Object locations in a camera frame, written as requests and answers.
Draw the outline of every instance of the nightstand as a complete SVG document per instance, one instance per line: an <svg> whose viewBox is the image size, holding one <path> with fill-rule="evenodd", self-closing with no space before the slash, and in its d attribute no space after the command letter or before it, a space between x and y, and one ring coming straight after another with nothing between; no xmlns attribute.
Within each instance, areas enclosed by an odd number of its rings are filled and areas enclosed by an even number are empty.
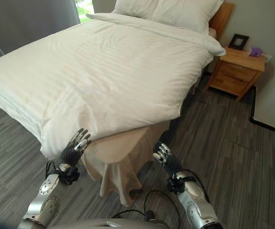
<svg viewBox="0 0 275 229"><path fill-rule="evenodd" d="M225 50L226 55L220 57L204 91L213 87L238 96L239 101L265 71L265 58L228 47Z"/></svg>

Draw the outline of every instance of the white duvet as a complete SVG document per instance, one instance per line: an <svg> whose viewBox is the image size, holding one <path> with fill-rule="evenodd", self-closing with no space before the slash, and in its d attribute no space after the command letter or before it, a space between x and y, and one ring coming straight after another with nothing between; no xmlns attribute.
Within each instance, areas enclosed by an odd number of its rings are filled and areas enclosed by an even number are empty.
<svg viewBox="0 0 275 229"><path fill-rule="evenodd" d="M89 17L0 57L0 108L51 159L81 127L95 140L178 117L201 69L224 54L214 38L188 29Z"/></svg>

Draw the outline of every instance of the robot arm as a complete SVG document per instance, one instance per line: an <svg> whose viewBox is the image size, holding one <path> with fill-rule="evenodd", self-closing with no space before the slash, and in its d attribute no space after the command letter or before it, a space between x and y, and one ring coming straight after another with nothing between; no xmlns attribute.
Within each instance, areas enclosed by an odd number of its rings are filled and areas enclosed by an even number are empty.
<svg viewBox="0 0 275 229"><path fill-rule="evenodd" d="M171 154L171 150L162 143L154 148L156 158L170 178L168 189L174 192L183 205L188 220L194 229L223 229L213 207L206 201L204 192L196 185L194 177L183 173L180 161Z"/></svg>
<svg viewBox="0 0 275 229"><path fill-rule="evenodd" d="M76 181L80 175L75 166L85 148L91 143L89 140L91 135L87 132L87 130L80 129L69 141L62 151L59 166L56 166L52 161L48 162L54 166L54 171L46 174L46 179L42 183L38 195L30 203L23 220L19 224L20 229L43 229L48 227L53 220L59 210L60 201L66 194L68 185Z"/></svg>

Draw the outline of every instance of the purple object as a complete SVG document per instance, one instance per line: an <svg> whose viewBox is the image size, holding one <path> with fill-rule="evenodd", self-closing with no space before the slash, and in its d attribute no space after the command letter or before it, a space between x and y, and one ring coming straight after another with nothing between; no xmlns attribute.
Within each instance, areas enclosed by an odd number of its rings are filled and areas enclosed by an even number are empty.
<svg viewBox="0 0 275 229"><path fill-rule="evenodd" d="M262 50L259 49L259 48L254 48L254 47L252 47L252 48L249 48L249 50L248 50L247 53L248 53L249 56L256 56L256 57L259 57L259 56L261 56L261 54L262 54Z"/></svg>

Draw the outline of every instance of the window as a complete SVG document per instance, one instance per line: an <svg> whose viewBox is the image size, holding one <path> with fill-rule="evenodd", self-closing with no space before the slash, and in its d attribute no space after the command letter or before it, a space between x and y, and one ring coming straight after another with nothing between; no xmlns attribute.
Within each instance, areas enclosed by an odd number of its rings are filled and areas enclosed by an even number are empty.
<svg viewBox="0 0 275 229"><path fill-rule="evenodd" d="M87 13L94 13L92 0L75 0L75 2L80 22L83 23L90 20L85 15Z"/></svg>

